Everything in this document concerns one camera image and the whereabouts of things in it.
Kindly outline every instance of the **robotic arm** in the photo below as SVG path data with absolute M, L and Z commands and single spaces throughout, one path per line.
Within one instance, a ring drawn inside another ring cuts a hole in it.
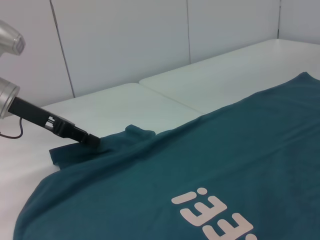
M 26 42 L 23 36 L 0 20 L 0 57 L 3 53 L 19 56 Z M 61 138 L 73 139 L 92 148 L 97 148 L 100 139 L 75 126 L 74 123 L 39 108 L 19 97 L 20 87 L 0 77 L 0 119 L 8 113 L 45 128 Z

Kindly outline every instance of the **t-shirt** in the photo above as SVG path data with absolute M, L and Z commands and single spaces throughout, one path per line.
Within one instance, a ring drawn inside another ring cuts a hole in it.
M 320 81 L 50 151 L 14 240 L 319 240 Z

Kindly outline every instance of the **white table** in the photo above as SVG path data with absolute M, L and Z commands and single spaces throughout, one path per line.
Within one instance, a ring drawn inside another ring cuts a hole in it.
M 274 39 L 143 79 L 140 84 L 207 114 L 302 72 L 320 79 L 320 45 Z
M 98 137 L 125 130 L 133 124 L 160 133 L 201 114 L 154 91 L 130 83 L 45 107 Z M 74 143 L 27 121 L 17 140 L 0 137 L 0 239 L 11 240 L 18 214 L 39 182 L 58 170 L 49 150 Z M 20 133 L 19 118 L 0 121 L 5 135 Z

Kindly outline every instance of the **white wall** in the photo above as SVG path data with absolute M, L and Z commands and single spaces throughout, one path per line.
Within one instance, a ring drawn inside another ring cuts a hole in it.
M 188 0 L 191 62 L 276 39 L 279 8 L 280 0 Z
M 49 0 L 1 0 L 0 19 L 26 40 L 21 56 L 2 55 L 0 76 L 21 87 L 21 98 L 39 106 L 72 98 Z
M 320 44 L 320 0 L 282 0 L 279 37 Z
M 186 0 L 52 0 L 76 96 L 190 63 Z

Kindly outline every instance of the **white tabletop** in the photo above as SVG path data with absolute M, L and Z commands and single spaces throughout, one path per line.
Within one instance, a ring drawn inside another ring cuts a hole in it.
M 98 137 L 133 124 L 156 133 L 176 128 L 201 114 L 145 87 L 130 83 L 45 107 Z M 49 150 L 74 143 L 27 121 L 17 140 L 0 137 L 0 239 L 11 240 L 18 214 L 38 183 L 58 170 Z M 19 118 L 0 121 L 2 134 L 19 135 Z
M 320 45 L 268 40 L 140 81 L 207 114 L 302 72 L 320 79 Z

